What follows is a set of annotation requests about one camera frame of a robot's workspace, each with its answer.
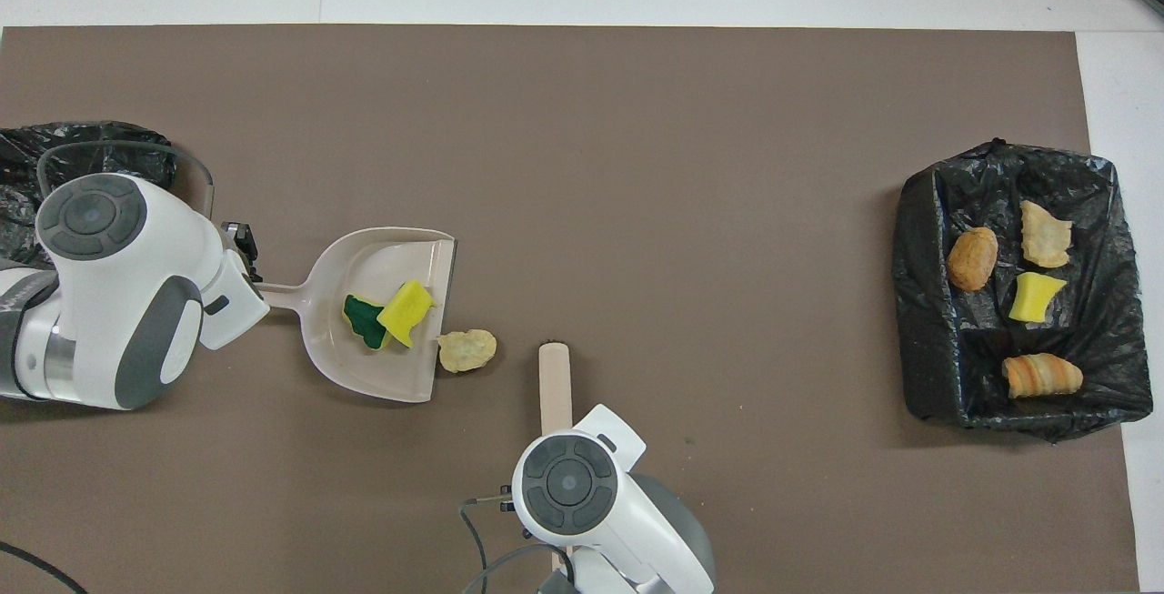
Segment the black trash bag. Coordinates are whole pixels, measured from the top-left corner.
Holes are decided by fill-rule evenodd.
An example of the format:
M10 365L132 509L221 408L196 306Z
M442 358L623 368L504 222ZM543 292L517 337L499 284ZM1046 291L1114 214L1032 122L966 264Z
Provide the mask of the black trash bag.
M134 126L132 122L45 122L41 126L0 129L0 259L51 267L48 255L36 242L34 221L42 197L36 179L36 162L44 151L66 143L107 141L149 142L170 146L169 139ZM47 181L57 188L79 176L128 174L170 189L177 172L170 151L115 146L62 149L45 163Z
M1023 260L1023 200L1072 221L1066 266ZM974 226L994 231L999 259L982 290L964 292L950 284L946 256ZM1007 316L1022 271L1067 282L1044 324ZM1055 443L1151 412L1135 250L1110 162L994 139L927 168L901 190L893 280L914 416ZM1008 398L1002 359L1035 353L1080 367L1081 389Z

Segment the dustpan handle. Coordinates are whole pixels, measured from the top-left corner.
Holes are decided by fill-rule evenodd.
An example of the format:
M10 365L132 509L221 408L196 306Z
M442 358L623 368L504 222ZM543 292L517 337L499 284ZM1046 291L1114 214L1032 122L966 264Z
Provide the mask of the dustpan handle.
M275 283L254 283L255 289L262 292L263 300L271 307L294 310L299 312L307 300L303 299L303 288L297 285L277 285Z

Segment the food scrap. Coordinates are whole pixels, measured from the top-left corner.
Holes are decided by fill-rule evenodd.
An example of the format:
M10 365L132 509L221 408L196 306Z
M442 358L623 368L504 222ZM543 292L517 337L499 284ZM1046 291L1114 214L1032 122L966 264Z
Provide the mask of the food scrap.
M1002 372L1010 383L1010 398L1074 394L1084 384L1079 367L1050 353L1003 359Z
M999 259L999 239L989 228L971 228L960 234L950 250L950 282L963 291L986 287Z
M1046 321L1046 306L1066 281L1052 278L1042 274L1018 274L1018 291L1015 292L1015 304L1010 306L1009 317L1015 321L1043 324Z
M389 300L383 311L376 316L376 320L388 328L397 341L412 348L412 328L425 318L433 305L435 303L428 290L419 281L409 281L400 285L392 300Z
M1018 207L1022 208L1023 257L1048 269L1067 263L1071 221L1059 221L1030 200L1023 200Z
M450 374L478 369L497 353L497 338L489 331L453 332L436 338L440 366Z

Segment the sponge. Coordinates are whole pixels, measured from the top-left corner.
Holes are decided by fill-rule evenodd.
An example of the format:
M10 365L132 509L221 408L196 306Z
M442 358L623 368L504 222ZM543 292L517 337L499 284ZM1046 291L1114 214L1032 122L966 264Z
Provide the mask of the sponge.
M374 351L384 348L391 339L388 328L376 320L383 311L383 305L364 300L353 292L343 299L343 317L352 326L352 332L363 338L364 345Z
M412 348L410 333L433 305L435 303L428 290L419 281L409 281L400 285L392 300L376 316L376 320L400 344Z

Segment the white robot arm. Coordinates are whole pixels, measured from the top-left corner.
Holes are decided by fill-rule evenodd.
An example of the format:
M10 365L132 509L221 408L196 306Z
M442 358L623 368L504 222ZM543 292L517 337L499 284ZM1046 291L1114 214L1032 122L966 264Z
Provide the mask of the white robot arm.
M631 473L645 450L597 405L573 429L528 445L513 471L513 508L537 539L577 547L582 594L710 594L716 568L703 526L656 479Z
M71 181L36 234L55 271L0 266L3 396L140 408L199 340L220 348L270 310L220 229L148 181Z

